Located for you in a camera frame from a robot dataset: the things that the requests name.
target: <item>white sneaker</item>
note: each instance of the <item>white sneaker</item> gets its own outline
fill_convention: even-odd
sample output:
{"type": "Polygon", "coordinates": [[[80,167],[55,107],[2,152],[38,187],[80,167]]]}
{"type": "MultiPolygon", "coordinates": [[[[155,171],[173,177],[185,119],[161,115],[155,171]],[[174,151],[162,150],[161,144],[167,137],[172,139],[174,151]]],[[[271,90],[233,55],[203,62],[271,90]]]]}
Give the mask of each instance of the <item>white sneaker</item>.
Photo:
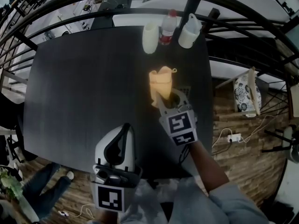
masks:
{"type": "Polygon", "coordinates": [[[72,171],[68,171],[68,173],[66,174],[66,176],[70,179],[70,180],[73,180],[75,175],[72,171]]]}

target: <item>black cable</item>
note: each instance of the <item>black cable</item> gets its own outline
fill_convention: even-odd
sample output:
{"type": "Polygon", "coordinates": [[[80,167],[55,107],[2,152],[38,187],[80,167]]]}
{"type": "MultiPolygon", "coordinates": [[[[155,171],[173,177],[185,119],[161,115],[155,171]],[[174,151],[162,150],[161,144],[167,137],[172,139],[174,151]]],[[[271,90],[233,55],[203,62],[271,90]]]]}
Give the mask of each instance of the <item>black cable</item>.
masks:
{"type": "Polygon", "coordinates": [[[221,150],[221,151],[214,152],[214,153],[212,153],[212,156],[214,156],[214,155],[216,155],[216,154],[221,154],[221,153],[224,153],[224,152],[228,151],[228,150],[230,149],[230,147],[232,146],[232,144],[233,144],[233,142],[232,142],[231,139],[230,139],[229,141],[230,141],[230,144],[229,144],[229,146],[228,146],[226,149],[223,149],[223,150],[221,150]]]}

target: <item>red label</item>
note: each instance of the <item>red label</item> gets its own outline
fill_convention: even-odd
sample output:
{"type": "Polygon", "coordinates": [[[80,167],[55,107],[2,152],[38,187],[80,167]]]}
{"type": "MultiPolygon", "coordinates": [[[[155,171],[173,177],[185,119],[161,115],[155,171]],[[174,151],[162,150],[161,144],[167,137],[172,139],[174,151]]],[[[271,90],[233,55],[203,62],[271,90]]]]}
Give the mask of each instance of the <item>red label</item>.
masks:
{"type": "Polygon", "coordinates": [[[160,34],[160,41],[163,43],[170,43],[171,39],[172,39],[172,36],[166,36],[166,35],[160,34]]]}

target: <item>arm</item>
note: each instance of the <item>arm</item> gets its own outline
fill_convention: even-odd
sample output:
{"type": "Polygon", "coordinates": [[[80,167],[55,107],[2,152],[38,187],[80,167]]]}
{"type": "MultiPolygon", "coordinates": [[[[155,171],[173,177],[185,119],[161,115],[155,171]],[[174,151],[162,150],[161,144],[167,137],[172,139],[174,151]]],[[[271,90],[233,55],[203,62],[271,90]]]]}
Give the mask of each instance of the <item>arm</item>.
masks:
{"type": "Polygon", "coordinates": [[[225,172],[209,155],[200,141],[191,144],[190,154],[208,193],[229,182],[225,172]]]}
{"type": "Polygon", "coordinates": [[[190,154],[209,198],[227,215],[231,224],[268,224],[266,216],[247,198],[209,155],[202,144],[194,142],[190,154]]]}

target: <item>green plant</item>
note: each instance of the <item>green plant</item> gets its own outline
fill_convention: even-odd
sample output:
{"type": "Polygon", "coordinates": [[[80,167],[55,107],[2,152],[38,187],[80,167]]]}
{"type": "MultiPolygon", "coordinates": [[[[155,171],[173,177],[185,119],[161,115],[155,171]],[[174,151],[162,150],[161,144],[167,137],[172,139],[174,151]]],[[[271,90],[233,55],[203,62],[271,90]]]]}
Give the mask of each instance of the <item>green plant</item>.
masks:
{"type": "Polygon", "coordinates": [[[5,168],[0,168],[0,183],[11,199],[19,199],[22,196],[21,183],[14,176],[8,174],[5,168]]]}

